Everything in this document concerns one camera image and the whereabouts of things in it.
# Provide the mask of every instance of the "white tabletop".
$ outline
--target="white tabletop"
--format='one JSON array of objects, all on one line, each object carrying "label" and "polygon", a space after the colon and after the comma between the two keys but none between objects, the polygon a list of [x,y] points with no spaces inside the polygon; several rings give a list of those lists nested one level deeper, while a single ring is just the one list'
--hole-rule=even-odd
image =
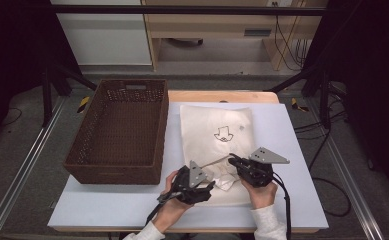
[{"label": "white tabletop", "polygon": [[[253,112],[255,142],[290,160],[274,164],[291,198],[291,224],[294,232],[328,228],[321,203],[307,169],[285,105],[266,103],[171,102],[165,136],[165,150],[159,185],[88,185],[69,177],[48,226],[58,231],[140,230],[157,205],[165,178],[183,166],[179,107],[181,104],[239,109]],[[275,200],[278,217],[285,222],[284,191]],[[187,211],[171,232],[249,232],[255,229],[250,205],[228,206],[202,203]]]}]

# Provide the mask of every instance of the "wicker basket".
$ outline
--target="wicker basket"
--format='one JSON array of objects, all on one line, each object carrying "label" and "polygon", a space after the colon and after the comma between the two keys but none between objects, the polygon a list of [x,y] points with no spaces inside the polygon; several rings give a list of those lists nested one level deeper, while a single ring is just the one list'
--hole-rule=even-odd
[{"label": "wicker basket", "polygon": [[169,108],[165,80],[103,80],[64,167],[82,184],[159,184]]}]

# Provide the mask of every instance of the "hand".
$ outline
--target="hand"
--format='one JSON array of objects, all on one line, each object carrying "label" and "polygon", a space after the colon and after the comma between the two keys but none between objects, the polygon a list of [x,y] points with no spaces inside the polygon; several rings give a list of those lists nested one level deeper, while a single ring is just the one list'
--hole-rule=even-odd
[{"label": "hand", "polygon": [[[172,180],[177,174],[178,171],[174,171],[166,178],[166,188],[162,194],[170,191]],[[161,233],[164,233],[170,226],[175,224],[179,218],[181,218],[185,211],[192,206],[194,205],[188,205],[176,198],[172,198],[159,209],[156,218],[154,218],[152,222]]]},{"label": "hand", "polygon": [[278,190],[278,185],[276,185],[274,182],[270,182],[265,187],[258,188],[251,186],[244,179],[241,179],[241,183],[247,189],[250,195],[250,201],[253,209],[264,208],[274,204],[276,190]]}]

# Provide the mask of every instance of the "black curtain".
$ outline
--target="black curtain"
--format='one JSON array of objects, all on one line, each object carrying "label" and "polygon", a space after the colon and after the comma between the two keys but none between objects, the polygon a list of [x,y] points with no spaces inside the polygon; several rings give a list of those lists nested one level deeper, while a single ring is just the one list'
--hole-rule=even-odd
[{"label": "black curtain", "polygon": [[[341,1],[330,3],[345,4]],[[305,67],[319,59],[320,51],[342,20],[337,17],[322,19]],[[346,85],[345,107],[350,122],[370,162],[389,179],[389,3],[362,1],[340,33],[328,57],[320,60],[328,61],[325,70],[331,81]]]},{"label": "black curtain", "polygon": [[[59,63],[82,75],[56,14],[26,12],[26,4],[51,3],[0,0],[0,126],[10,99],[41,85],[42,73],[49,64]],[[52,73],[53,85],[60,87],[61,94],[69,93],[66,76]]]}]

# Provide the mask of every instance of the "white cabinet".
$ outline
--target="white cabinet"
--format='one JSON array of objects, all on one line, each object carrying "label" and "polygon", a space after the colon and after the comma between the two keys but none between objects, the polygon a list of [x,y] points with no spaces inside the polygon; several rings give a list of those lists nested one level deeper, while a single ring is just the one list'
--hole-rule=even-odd
[{"label": "white cabinet", "polygon": [[[138,0],[51,0],[51,4],[140,5]],[[57,14],[79,65],[151,65],[142,14]]]}]

